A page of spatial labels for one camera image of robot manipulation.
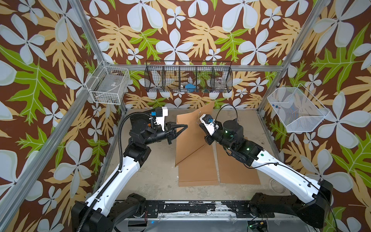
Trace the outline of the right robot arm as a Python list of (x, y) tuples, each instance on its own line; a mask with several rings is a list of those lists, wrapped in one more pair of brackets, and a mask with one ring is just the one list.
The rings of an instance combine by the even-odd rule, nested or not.
[(287, 188), (290, 196), (271, 196), (256, 193), (249, 202), (249, 210), (256, 217), (281, 213), (300, 218), (306, 224), (322, 229), (332, 212), (330, 201), (333, 185), (326, 180), (309, 178), (276, 159), (260, 145), (244, 138), (243, 127), (237, 119), (221, 123), (209, 114), (200, 117), (207, 144), (222, 146), (230, 157), (248, 169), (270, 176)]

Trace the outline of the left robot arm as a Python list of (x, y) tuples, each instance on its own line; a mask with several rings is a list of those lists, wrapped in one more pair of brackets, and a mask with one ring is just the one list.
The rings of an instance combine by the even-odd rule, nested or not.
[(154, 112), (134, 112), (125, 116), (119, 123), (118, 134), (122, 134), (125, 122), (133, 116), (144, 116), (144, 120), (135, 121), (130, 130), (126, 149), (122, 140), (118, 140), (119, 164), (105, 183), (85, 202), (76, 202), (71, 210), (72, 231), (74, 232), (113, 232), (118, 231), (118, 224), (126, 218), (145, 212), (145, 198), (132, 194), (124, 202), (115, 201), (132, 176), (139, 171), (147, 160), (151, 149), (149, 144), (167, 140), (169, 144), (188, 126), (167, 122), (156, 124)]

